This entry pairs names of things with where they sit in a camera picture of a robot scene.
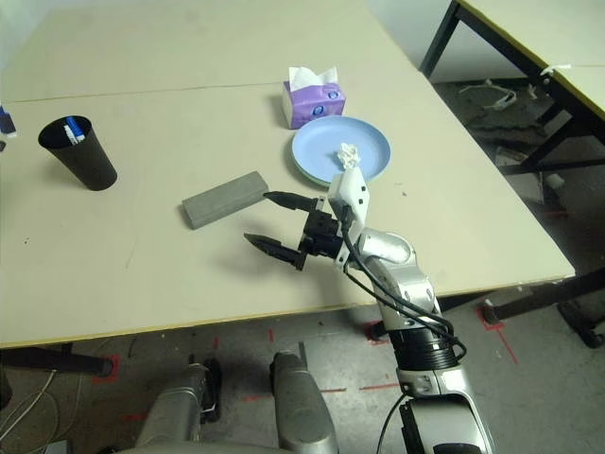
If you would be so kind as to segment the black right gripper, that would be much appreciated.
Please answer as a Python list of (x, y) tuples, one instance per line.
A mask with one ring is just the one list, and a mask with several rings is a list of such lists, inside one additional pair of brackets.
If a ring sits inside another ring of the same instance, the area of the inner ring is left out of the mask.
[(285, 191), (268, 191), (263, 194), (263, 197), (284, 208), (308, 213), (302, 231), (302, 251), (287, 248), (280, 241), (268, 236), (245, 233), (244, 238), (253, 247), (292, 265), (298, 271), (303, 269), (308, 255), (337, 258), (343, 240), (337, 235), (338, 221), (322, 210), (323, 199), (311, 199)]

